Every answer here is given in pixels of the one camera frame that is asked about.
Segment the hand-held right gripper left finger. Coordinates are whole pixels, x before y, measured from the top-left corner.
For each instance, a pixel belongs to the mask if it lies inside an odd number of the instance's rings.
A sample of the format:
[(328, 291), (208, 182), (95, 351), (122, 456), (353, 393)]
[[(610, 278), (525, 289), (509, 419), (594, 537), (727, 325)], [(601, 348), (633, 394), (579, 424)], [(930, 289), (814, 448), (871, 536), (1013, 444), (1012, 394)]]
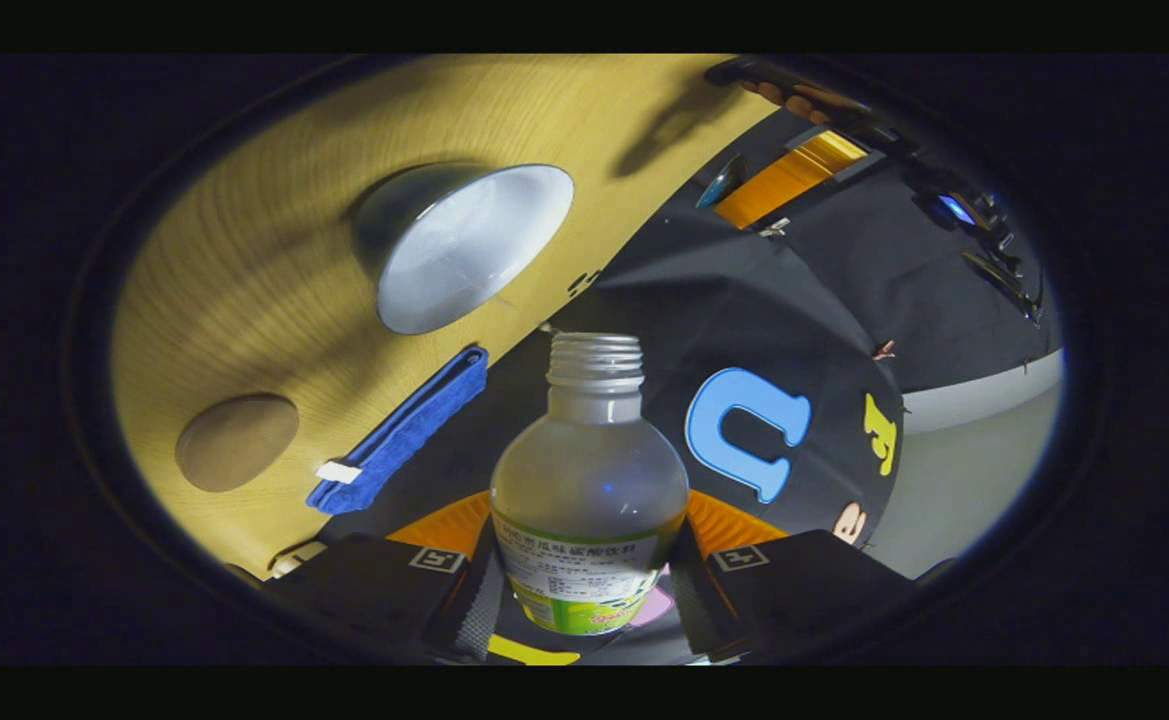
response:
[(505, 596), (487, 492), (388, 536), (327, 544), (264, 591), (325, 632), (395, 659), (483, 664)]

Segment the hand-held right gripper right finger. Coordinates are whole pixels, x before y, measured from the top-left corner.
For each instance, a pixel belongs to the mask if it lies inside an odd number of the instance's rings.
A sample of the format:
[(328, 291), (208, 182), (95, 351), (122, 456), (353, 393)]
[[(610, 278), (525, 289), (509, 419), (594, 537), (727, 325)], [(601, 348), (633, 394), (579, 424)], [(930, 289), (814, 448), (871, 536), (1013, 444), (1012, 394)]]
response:
[(699, 491), (667, 565), (690, 650), (713, 664), (821, 656), (916, 593), (830, 529), (786, 534)]

